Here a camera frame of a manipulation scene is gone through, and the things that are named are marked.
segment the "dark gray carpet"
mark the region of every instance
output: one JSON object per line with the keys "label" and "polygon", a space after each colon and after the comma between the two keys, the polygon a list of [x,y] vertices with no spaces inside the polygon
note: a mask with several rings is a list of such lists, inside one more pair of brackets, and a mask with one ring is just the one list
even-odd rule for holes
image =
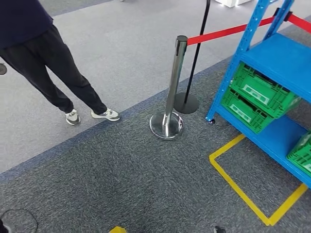
{"label": "dark gray carpet", "polygon": [[[309,35],[298,29],[285,34],[311,45],[306,39]],[[211,233],[215,225],[228,233],[309,232],[311,191],[276,226],[266,227],[208,161],[209,154],[239,134],[220,117],[215,125],[204,119],[226,64],[196,76],[192,93],[200,108],[183,116],[186,128],[177,140],[161,141],[149,132],[150,116],[164,109],[165,99],[159,98],[1,183],[0,213],[29,210],[41,233],[106,233],[115,225],[129,233]],[[311,128],[310,113],[303,102],[291,115]],[[247,139],[218,162],[267,216],[300,184]],[[9,212],[5,220],[14,222],[17,233],[35,228],[25,211]]]}

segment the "black stanchion post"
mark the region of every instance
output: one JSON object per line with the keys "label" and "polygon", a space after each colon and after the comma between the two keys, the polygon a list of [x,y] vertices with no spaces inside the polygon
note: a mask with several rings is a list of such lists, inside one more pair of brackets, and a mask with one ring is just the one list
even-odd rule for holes
{"label": "black stanchion post", "polygon": [[183,119],[173,112],[174,102],[180,81],[181,67],[183,62],[188,38],[180,35],[176,40],[176,51],[171,71],[171,83],[165,112],[154,114],[149,121],[151,131],[163,140],[171,140],[182,133]]}
{"label": "black stanchion post", "polygon": [[[206,8],[205,15],[203,17],[202,26],[201,27],[200,35],[203,35],[206,20],[208,15],[209,7],[211,5],[211,0],[207,0]],[[174,108],[180,113],[183,114],[189,114],[194,113],[199,108],[199,101],[198,99],[192,94],[189,94],[191,83],[192,82],[193,75],[196,70],[196,61],[198,60],[199,52],[200,51],[201,43],[199,43],[196,46],[196,51],[193,59],[192,69],[191,70],[190,77],[189,79],[188,87],[186,88],[186,93],[178,93],[175,96],[175,102],[174,104]]]}

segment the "chrome stanchion post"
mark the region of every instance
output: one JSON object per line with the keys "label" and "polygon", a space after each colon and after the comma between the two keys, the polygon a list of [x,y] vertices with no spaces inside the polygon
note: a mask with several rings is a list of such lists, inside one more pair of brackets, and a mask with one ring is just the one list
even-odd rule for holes
{"label": "chrome stanchion post", "polygon": [[177,36],[165,111],[154,114],[149,121],[151,131],[159,138],[171,140],[180,135],[183,131],[183,119],[178,114],[173,112],[173,108],[180,81],[183,58],[186,53],[187,40],[188,38],[184,35]]}

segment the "person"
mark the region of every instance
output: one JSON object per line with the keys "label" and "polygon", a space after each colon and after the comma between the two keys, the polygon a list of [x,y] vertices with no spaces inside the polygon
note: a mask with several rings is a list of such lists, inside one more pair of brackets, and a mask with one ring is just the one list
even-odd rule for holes
{"label": "person", "polygon": [[120,119],[119,113],[107,108],[78,70],[53,19],[38,0],[2,0],[0,22],[0,57],[64,112],[68,124],[76,125],[81,119],[71,100],[51,80],[46,67],[89,106],[93,118]]}

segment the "white object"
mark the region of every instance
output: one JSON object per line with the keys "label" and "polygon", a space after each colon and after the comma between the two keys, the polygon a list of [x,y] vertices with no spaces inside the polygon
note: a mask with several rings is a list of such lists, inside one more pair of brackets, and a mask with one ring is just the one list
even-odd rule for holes
{"label": "white object", "polygon": [[234,7],[251,0],[215,0],[227,7]]}

